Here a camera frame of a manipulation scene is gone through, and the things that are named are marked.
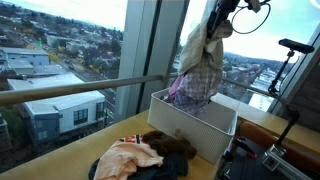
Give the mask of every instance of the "roof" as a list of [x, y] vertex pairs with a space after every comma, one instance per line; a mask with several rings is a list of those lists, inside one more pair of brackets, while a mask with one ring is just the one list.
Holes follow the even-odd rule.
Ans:
[[[46, 78], [29, 78], [27, 80], [8, 79], [8, 83], [14, 90], [26, 90], [34, 88], [53, 87], [83, 83], [72, 73], [56, 75]], [[90, 103], [94, 100], [104, 99], [98, 91], [71, 94], [49, 99], [26, 102], [26, 106], [33, 114], [56, 113], [57, 110], [64, 110], [81, 104]]]
[[42, 49], [24, 49], [24, 48], [7, 48], [0, 47], [0, 50], [6, 54], [34, 54], [34, 55], [48, 55], [48, 53]]
[[35, 75], [51, 75], [51, 74], [65, 74], [67, 73], [59, 64], [34, 66]]
[[26, 60], [9, 60], [8, 63], [14, 69], [20, 69], [20, 68], [33, 69], [33, 66]]

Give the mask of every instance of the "white basket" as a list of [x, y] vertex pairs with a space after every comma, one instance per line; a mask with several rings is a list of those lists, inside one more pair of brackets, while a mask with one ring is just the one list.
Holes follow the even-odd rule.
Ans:
[[177, 128], [181, 129], [198, 155], [215, 163], [235, 134], [237, 112], [211, 102], [200, 120], [160, 100], [166, 95], [168, 89], [151, 95], [148, 123], [172, 137]]

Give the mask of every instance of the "wooden table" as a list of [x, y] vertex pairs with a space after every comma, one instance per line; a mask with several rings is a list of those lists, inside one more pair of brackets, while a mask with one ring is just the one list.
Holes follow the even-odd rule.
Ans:
[[[91, 164], [121, 137], [154, 130], [147, 123], [148, 111], [128, 118], [81, 140], [0, 174], [5, 180], [86, 180]], [[213, 179], [217, 166], [196, 156], [182, 180]]]

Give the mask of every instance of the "overcast sky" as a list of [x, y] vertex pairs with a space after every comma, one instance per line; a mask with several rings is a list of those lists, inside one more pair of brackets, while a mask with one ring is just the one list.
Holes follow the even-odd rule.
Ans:
[[[7, 1], [65, 18], [124, 29], [127, 0]], [[190, 0], [181, 35], [182, 44], [185, 44], [188, 34], [201, 21], [206, 2], [207, 0]], [[272, 9], [265, 24], [249, 35], [239, 35], [234, 32], [230, 38], [224, 40], [225, 51], [250, 57], [285, 60], [288, 49], [278, 45], [280, 39], [288, 38], [308, 43], [320, 22], [320, 0], [271, 0], [269, 3]], [[242, 32], [250, 31], [262, 22], [266, 14], [267, 6], [263, 6], [257, 14], [243, 10], [234, 19], [234, 28]]]

